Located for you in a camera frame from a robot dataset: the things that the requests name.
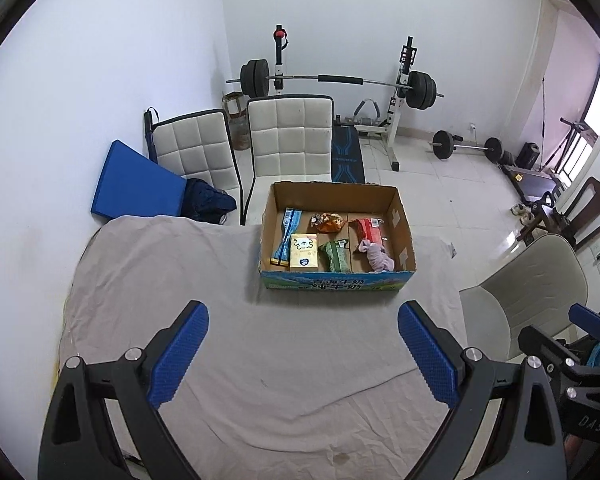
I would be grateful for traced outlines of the lilac cloth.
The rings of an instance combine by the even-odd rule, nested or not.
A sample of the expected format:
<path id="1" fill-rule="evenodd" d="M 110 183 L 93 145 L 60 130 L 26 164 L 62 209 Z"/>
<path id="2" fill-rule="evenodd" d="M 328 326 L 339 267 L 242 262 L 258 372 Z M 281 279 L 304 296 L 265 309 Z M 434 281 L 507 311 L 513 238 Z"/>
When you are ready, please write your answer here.
<path id="1" fill-rule="evenodd" d="M 361 240 L 358 251 L 366 255 L 373 272 L 392 272 L 394 261 L 386 253 L 385 247 L 370 240 Z"/>

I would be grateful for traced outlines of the red snack packet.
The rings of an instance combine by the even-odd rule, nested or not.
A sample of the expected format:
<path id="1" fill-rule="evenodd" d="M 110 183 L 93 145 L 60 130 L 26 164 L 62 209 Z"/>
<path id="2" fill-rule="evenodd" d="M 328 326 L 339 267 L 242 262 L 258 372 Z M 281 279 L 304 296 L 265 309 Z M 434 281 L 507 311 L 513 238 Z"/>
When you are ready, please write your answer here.
<path id="1" fill-rule="evenodd" d="M 370 243 L 382 245 L 384 237 L 382 236 L 382 225 L 384 220 L 379 218 L 357 218 L 349 221 L 350 228 L 355 230 L 358 240 L 367 240 Z"/>

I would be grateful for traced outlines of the green snack packet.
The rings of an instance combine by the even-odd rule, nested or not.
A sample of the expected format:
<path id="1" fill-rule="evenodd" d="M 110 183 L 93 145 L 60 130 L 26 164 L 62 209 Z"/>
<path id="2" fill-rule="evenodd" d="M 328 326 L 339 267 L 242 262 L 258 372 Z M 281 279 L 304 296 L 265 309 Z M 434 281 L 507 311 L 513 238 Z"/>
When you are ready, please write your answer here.
<path id="1" fill-rule="evenodd" d="M 318 252 L 326 259 L 329 272 L 350 273 L 349 241 L 329 240 L 318 248 Z"/>

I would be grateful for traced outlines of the yellow tissue pack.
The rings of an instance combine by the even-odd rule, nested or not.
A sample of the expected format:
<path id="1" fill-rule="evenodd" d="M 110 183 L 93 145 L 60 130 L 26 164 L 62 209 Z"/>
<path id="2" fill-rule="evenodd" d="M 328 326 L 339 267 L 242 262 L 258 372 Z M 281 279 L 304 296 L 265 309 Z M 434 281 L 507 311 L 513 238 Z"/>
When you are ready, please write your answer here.
<path id="1" fill-rule="evenodd" d="M 294 233 L 289 245 L 289 269 L 292 272 L 315 272 L 318 270 L 317 236 Z"/>

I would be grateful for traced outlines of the orange snack packet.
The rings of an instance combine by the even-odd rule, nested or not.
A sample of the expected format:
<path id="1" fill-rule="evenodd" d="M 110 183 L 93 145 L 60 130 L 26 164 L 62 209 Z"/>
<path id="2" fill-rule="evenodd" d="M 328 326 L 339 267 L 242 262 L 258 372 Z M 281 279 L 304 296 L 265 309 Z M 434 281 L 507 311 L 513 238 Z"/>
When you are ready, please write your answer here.
<path id="1" fill-rule="evenodd" d="M 321 212 L 320 214 L 314 214 L 309 222 L 309 227 L 314 229 L 316 232 L 325 234 L 339 233 L 346 220 L 340 214 L 334 212 Z"/>

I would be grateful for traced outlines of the blue snack packet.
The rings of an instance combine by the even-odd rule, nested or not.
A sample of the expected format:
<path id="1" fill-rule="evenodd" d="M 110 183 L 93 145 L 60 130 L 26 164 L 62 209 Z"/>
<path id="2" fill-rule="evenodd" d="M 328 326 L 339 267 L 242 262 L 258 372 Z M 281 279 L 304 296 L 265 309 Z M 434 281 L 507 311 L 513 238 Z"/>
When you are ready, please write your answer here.
<path id="1" fill-rule="evenodd" d="M 270 258 L 273 266 L 289 266 L 291 235 L 297 231 L 301 217 L 302 211 L 299 209 L 285 210 L 282 220 L 282 239 Z"/>

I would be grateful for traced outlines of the grey shell chair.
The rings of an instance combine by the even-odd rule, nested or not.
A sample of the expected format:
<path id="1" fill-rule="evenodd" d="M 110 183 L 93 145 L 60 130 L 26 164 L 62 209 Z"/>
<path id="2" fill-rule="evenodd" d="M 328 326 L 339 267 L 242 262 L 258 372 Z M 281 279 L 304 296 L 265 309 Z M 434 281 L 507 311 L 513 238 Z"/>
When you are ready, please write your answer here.
<path id="1" fill-rule="evenodd" d="M 460 291 L 467 342 L 492 360 L 520 355 L 518 336 L 533 325 L 550 336 L 569 325 L 573 304 L 585 304 L 588 283 L 571 245 L 547 234 L 480 284 Z"/>

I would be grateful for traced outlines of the dark wooden chair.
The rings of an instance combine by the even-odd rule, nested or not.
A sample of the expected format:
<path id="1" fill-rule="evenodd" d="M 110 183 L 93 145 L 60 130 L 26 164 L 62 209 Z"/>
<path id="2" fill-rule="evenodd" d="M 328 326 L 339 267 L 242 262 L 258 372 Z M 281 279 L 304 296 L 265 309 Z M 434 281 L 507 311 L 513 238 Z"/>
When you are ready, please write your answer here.
<path id="1" fill-rule="evenodd" d="M 600 180 L 588 177 L 565 211 L 555 206 L 553 195 L 545 193 L 530 209 L 531 220 L 516 236 L 530 245 L 537 229 L 562 236 L 575 252 L 600 235 Z"/>

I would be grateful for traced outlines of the black speaker box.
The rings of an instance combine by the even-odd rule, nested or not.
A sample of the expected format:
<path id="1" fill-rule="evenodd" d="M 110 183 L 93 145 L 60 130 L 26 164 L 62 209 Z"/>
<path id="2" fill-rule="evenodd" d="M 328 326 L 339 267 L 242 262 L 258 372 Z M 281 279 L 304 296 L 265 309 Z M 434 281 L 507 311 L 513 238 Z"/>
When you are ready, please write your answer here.
<path id="1" fill-rule="evenodd" d="M 532 169 L 540 154 L 541 151 L 538 144 L 534 142 L 526 142 L 515 158 L 515 165 L 522 169 Z"/>

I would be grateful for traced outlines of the dark blue garment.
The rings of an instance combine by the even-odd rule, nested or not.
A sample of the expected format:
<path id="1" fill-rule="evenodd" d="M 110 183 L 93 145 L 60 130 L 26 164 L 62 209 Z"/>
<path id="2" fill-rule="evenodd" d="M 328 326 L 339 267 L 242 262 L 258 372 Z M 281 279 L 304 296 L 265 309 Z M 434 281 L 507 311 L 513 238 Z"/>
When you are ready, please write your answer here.
<path id="1" fill-rule="evenodd" d="M 186 181 L 181 209 L 183 217 L 204 223 L 222 224 L 236 209 L 236 200 L 227 192 L 217 190 L 198 178 Z"/>

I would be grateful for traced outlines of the open cardboard box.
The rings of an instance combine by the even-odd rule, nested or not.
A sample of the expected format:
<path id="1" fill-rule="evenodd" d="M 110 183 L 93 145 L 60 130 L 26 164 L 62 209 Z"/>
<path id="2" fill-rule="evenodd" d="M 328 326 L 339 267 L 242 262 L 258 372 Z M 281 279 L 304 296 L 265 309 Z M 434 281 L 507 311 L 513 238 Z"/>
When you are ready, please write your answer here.
<path id="1" fill-rule="evenodd" d="M 270 258 L 282 239 L 282 220 L 287 208 L 299 209 L 302 217 L 296 233 L 315 234 L 317 249 L 329 240 L 349 241 L 350 273 L 329 272 L 318 253 L 318 270 L 292 272 L 289 266 L 273 266 Z M 334 212 L 346 220 L 339 233 L 325 234 L 309 227 L 314 214 Z M 392 272 L 373 272 L 349 221 L 357 218 L 384 220 L 381 231 L 386 253 L 394 261 Z M 269 289 L 288 290 L 380 290 L 401 289 L 416 272 L 413 237 L 399 191 L 379 184 L 328 182 L 276 182 L 270 186 L 261 224 L 259 272 Z"/>

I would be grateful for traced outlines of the floor barbell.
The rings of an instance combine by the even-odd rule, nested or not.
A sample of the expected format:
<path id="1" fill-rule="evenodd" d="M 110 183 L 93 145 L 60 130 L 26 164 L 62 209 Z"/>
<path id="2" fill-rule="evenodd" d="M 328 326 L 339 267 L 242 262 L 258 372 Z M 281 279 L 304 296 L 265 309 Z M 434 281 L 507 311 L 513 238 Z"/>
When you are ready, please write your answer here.
<path id="1" fill-rule="evenodd" d="M 482 145 L 469 145 L 464 144 L 463 139 L 460 136 L 454 136 L 445 130 L 438 130 L 430 142 L 434 156 L 440 160 L 447 160 L 457 150 L 469 150 L 483 152 L 486 159 L 492 164 L 497 164 L 503 154 L 503 145 L 498 138 L 489 138 Z"/>

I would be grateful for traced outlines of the white padded chair left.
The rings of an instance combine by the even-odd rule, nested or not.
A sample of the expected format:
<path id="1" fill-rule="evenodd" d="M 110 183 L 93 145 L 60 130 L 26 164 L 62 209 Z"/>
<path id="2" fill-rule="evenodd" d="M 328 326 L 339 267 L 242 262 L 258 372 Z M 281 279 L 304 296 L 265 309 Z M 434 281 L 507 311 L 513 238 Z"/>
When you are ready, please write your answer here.
<path id="1" fill-rule="evenodd" d="M 202 110 L 154 122 L 157 111 L 144 111 L 144 133 L 149 159 L 183 179 L 197 178 L 236 200 L 225 224 L 242 224 L 240 178 L 227 114 L 222 108 Z"/>

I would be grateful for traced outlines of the white bench press rack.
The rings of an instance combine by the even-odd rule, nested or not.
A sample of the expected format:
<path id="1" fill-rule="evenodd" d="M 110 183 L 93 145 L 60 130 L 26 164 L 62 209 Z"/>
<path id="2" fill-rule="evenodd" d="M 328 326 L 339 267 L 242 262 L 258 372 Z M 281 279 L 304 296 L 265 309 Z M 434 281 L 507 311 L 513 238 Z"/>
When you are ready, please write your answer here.
<path id="1" fill-rule="evenodd" d="M 273 39 L 275 42 L 274 74 L 285 73 L 283 52 L 286 47 L 288 47 L 288 32 L 286 32 L 286 29 L 284 29 L 281 24 L 275 26 Z M 414 38 L 408 36 L 406 44 L 404 44 L 400 53 L 396 82 L 400 82 L 401 84 L 407 83 L 407 74 L 410 72 L 411 67 L 415 62 L 417 49 L 414 47 L 413 41 Z M 276 94 L 281 94 L 283 92 L 284 84 L 281 82 L 279 84 L 273 84 L 273 86 Z M 394 144 L 396 143 L 396 134 L 398 133 L 402 108 L 406 103 L 404 100 L 396 97 L 396 90 L 392 90 L 393 94 L 389 99 L 387 113 L 380 118 L 379 125 L 363 125 L 362 122 L 357 119 L 354 120 L 353 125 L 358 134 L 362 134 L 362 136 L 373 136 L 374 138 L 381 140 L 391 170 L 398 172 L 400 169 L 400 162 L 396 157 Z"/>

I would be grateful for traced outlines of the brown gas cylinder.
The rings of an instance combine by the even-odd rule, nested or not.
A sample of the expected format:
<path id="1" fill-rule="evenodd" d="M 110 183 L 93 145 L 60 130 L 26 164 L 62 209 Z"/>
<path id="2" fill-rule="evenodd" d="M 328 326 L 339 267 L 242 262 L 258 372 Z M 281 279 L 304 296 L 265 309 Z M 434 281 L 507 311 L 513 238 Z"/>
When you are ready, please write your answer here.
<path id="1" fill-rule="evenodd" d="M 250 148 L 246 104 L 245 96 L 239 91 L 225 93 L 222 97 L 222 107 L 228 116 L 230 138 L 236 151 L 245 151 Z"/>

